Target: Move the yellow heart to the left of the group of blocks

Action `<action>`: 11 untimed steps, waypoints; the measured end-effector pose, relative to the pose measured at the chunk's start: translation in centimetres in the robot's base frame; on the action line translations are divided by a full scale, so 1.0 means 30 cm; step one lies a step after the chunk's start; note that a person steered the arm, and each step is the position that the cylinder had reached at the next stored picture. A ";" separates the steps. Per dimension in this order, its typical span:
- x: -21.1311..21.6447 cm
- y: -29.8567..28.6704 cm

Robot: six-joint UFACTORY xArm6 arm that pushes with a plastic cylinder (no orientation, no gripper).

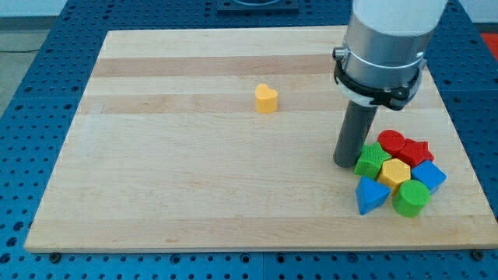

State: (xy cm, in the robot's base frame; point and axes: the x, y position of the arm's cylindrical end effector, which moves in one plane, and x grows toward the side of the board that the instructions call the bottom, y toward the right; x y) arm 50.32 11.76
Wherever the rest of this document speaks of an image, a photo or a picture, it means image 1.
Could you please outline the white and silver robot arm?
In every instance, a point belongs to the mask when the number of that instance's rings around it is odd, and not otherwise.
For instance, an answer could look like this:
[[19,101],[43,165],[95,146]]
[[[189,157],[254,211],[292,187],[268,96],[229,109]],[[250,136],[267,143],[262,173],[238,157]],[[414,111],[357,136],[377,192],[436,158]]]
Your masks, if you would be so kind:
[[422,81],[424,54],[447,0],[353,0],[334,81],[349,100],[333,160],[356,165],[378,107],[403,109]]

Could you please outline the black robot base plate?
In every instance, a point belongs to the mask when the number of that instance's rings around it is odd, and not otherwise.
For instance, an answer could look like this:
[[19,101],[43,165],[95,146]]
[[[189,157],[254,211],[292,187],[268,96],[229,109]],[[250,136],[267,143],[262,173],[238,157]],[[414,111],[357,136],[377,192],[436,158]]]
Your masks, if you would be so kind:
[[299,0],[215,0],[221,12],[298,12]]

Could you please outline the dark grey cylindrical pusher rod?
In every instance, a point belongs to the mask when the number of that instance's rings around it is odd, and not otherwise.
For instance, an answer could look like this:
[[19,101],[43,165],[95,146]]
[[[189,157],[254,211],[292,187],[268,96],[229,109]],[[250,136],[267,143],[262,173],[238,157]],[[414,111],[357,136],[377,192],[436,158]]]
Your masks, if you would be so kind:
[[337,166],[352,168],[356,165],[376,112],[377,107],[364,107],[349,101],[333,154]]

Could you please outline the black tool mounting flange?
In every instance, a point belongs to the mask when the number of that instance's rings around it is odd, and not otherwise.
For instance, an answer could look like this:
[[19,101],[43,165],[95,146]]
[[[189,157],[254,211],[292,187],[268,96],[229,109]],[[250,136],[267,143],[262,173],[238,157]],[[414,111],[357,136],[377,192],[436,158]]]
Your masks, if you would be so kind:
[[350,78],[340,61],[336,62],[334,69],[334,81],[339,91],[363,107],[384,106],[390,110],[401,110],[415,97],[422,79],[423,70],[419,68],[411,80],[397,88],[373,88]]

